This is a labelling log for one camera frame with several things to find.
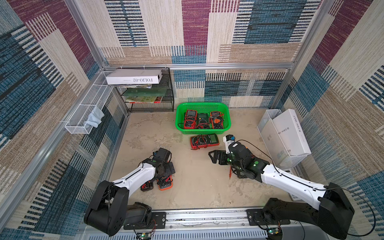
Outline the green DT9205A multimeter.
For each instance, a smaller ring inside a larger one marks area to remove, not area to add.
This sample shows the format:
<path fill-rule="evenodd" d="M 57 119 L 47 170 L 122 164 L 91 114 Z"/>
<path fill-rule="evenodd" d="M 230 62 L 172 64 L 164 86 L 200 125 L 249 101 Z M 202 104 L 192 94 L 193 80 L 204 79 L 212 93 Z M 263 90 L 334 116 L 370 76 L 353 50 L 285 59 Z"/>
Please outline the green DT9205A multimeter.
<path fill-rule="evenodd" d="M 209 129 L 210 120 L 209 115 L 206 113 L 198 113 L 196 129 Z"/>

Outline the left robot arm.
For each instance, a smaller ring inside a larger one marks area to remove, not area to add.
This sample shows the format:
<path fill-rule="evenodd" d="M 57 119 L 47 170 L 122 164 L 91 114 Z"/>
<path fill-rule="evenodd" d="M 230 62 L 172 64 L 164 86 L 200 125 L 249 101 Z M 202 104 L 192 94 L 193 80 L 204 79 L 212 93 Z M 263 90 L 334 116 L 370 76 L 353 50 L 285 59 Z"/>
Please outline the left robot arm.
<path fill-rule="evenodd" d="M 171 160 L 172 153 L 160 148 L 126 176 L 112 182 L 102 181 L 87 207 L 84 223 L 110 237 L 121 227 L 155 230 L 152 208 L 143 203 L 129 205 L 128 202 L 137 190 L 147 192 L 155 184 L 170 188 L 171 176 L 176 172 Z"/>

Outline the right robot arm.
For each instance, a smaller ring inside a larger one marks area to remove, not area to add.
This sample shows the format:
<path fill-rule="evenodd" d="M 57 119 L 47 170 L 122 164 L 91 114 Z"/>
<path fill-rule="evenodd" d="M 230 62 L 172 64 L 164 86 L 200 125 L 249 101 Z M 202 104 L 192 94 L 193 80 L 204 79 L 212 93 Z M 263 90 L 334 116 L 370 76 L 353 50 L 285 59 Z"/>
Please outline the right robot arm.
<path fill-rule="evenodd" d="M 355 210 L 340 186 L 334 183 L 325 186 L 289 174 L 256 157 L 240 142 L 232 141 L 225 150 L 211 151 L 209 157 L 213 164 L 229 165 L 248 179 L 277 187 L 301 199 L 300 203 L 293 203 L 270 198 L 263 211 L 276 221 L 309 223 L 336 239 L 347 238 Z"/>

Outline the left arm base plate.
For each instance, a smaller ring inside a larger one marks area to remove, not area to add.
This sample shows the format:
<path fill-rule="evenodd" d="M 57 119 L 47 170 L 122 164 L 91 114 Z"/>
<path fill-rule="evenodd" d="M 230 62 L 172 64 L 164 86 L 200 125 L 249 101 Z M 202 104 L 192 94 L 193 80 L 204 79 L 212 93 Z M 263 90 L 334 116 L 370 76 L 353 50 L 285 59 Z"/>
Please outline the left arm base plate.
<path fill-rule="evenodd" d="M 137 217 L 133 222 L 123 226 L 124 230 L 152 230 L 164 229 L 166 227 L 166 212 L 151 212 L 143 217 Z"/>

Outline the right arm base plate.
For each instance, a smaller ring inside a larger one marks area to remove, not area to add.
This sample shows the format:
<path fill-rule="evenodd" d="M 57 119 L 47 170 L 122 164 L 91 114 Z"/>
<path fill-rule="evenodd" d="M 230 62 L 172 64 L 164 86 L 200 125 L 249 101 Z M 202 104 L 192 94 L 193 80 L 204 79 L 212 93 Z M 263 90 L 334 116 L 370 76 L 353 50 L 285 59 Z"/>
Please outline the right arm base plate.
<path fill-rule="evenodd" d="M 289 225 L 290 220 L 280 220 L 270 211 L 264 211 L 263 209 L 247 209 L 247 218 L 250 226 L 277 226 L 277 225 Z"/>

